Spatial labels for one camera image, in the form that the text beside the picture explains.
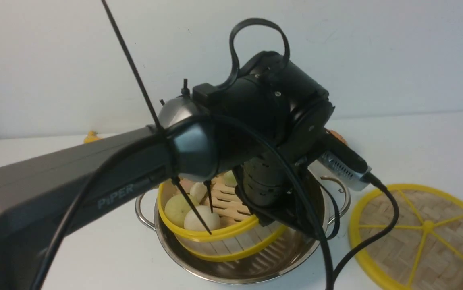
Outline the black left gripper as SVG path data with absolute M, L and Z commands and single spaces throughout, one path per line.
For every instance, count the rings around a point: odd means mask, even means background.
M 305 207 L 305 202 L 298 195 L 284 169 L 264 165 L 243 165 L 234 167 L 233 174 L 237 180 L 236 194 L 259 219 L 262 226 L 280 222 L 309 238 L 318 240 L 316 226 Z

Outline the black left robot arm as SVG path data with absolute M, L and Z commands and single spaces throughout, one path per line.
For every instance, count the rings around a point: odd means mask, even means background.
M 284 197 L 291 184 L 283 165 L 226 116 L 276 145 L 299 176 L 317 156 L 333 112 L 329 93 L 282 56 L 258 53 L 226 90 L 193 88 L 161 109 L 154 125 L 95 143 L 0 167 L 0 290 L 27 290 L 72 202 L 88 184 L 66 234 L 110 213 L 172 177 L 209 180 L 235 167 L 242 194 L 276 219 L 316 237 L 306 199 Z

